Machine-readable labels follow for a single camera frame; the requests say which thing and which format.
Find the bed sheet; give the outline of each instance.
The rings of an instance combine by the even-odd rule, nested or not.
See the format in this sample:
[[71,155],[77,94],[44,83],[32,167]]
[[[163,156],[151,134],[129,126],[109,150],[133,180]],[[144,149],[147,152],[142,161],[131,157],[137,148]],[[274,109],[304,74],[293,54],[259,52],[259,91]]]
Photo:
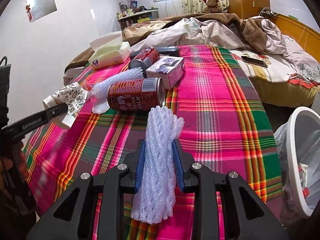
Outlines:
[[[180,50],[186,73],[167,92],[165,105],[185,120],[180,136],[183,150],[212,171],[239,172],[279,216],[280,165],[271,126],[255,89],[228,50],[211,46],[182,46]],[[100,70],[88,67],[75,81],[101,82],[125,71],[128,64],[129,60]],[[121,114],[110,109],[97,115],[91,109],[89,101],[70,130],[49,123],[28,140],[24,149],[28,184],[40,216],[81,173],[109,170],[135,150],[139,138],[145,138],[147,112]],[[175,193],[173,217],[156,225],[131,220],[132,198],[126,199],[126,239],[190,239],[194,196],[178,189]],[[224,239],[220,197],[213,197],[218,199],[220,239]]]

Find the silver screw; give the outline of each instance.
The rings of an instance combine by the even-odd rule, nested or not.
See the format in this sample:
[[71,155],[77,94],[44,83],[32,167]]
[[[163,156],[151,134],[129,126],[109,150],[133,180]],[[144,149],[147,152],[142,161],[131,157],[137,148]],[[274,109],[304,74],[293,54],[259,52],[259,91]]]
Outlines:
[[200,169],[200,168],[202,167],[202,165],[201,165],[200,163],[194,163],[194,164],[192,165],[192,167],[193,167],[194,169]]
[[81,179],[88,179],[89,177],[90,177],[90,174],[87,172],[82,173],[80,176]]
[[121,170],[121,171],[125,170],[127,167],[128,166],[125,163],[121,163],[121,164],[118,165],[118,169]]
[[238,172],[236,171],[230,171],[229,176],[233,179],[237,178],[239,176]]

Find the red can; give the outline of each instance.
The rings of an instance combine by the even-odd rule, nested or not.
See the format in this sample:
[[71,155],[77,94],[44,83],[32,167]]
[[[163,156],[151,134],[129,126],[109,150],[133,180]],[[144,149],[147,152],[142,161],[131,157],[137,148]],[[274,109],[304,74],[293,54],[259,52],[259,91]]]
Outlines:
[[135,79],[114,83],[108,91],[109,106],[117,111],[148,111],[164,106],[162,78]]
[[143,49],[137,56],[131,60],[129,69],[141,67],[146,76],[147,68],[151,67],[160,59],[160,53],[153,47]]

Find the wooden headboard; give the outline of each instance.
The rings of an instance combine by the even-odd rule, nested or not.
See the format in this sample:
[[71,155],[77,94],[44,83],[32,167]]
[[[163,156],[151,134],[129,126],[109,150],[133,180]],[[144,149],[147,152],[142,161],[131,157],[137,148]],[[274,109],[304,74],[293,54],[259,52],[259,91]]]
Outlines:
[[266,15],[263,16],[276,24],[283,34],[294,38],[302,48],[306,45],[305,51],[312,55],[318,62],[320,61],[320,34],[317,31],[282,14],[276,15],[274,18],[267,17]]

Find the stuffed animal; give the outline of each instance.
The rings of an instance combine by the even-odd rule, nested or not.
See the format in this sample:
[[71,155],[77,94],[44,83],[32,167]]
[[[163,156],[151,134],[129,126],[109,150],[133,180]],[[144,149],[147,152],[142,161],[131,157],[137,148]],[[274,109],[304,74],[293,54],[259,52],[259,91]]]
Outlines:
[[203,0],[207,7],[203,13],[222,13],[219,0]]

